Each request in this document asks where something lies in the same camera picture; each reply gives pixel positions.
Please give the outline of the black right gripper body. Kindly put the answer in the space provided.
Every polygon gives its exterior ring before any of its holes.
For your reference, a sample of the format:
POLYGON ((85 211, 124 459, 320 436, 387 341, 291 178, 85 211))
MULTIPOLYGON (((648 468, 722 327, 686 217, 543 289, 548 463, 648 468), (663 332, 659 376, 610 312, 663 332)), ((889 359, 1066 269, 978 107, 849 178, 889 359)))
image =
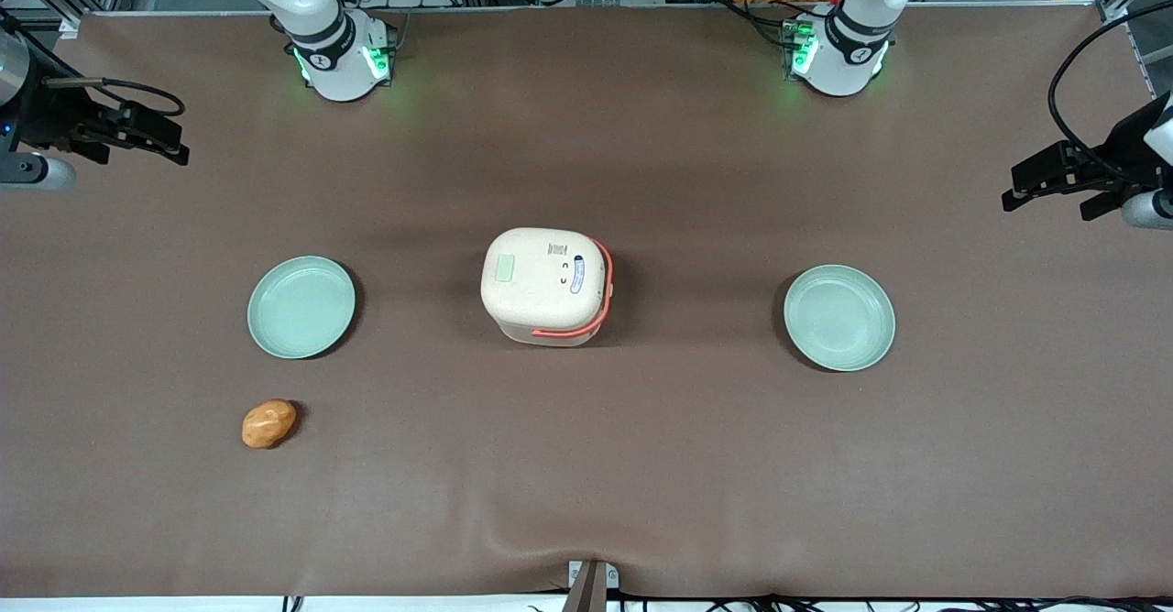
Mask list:
POLYGON ((181 132, 172 121, 184 113, 184 103, 170 91, 121 79, 68 79, 48 72, 40 64, 28 64, 22 72, 16 64, 4 64, 4 154, 16 152, 18 145, 34 149, 56 148, 72 154, 72 137, 88 136, 108 140, 110 148, 138 149, 134 132, 181 132), (135 100, 116 97, 113 106, 91 98, 89 91, 117 87, 147 91, 170 100, 175 108, 163 111, 135 100))

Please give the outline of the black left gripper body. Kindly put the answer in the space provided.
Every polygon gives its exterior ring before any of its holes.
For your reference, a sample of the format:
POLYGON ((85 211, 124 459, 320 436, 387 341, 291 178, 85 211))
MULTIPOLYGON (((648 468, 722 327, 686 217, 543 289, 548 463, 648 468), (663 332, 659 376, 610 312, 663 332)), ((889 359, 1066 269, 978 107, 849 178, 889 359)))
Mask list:
POLYGON ((1118 121, 1099 147, 1082 147, 1073 140, 1057 143, 1018 162, 1011 169, 1013 196, 1047 196, 1128 190, 1169 189, 1169 162, 1145 141, 1162 123, 1169 91, 1118 121))

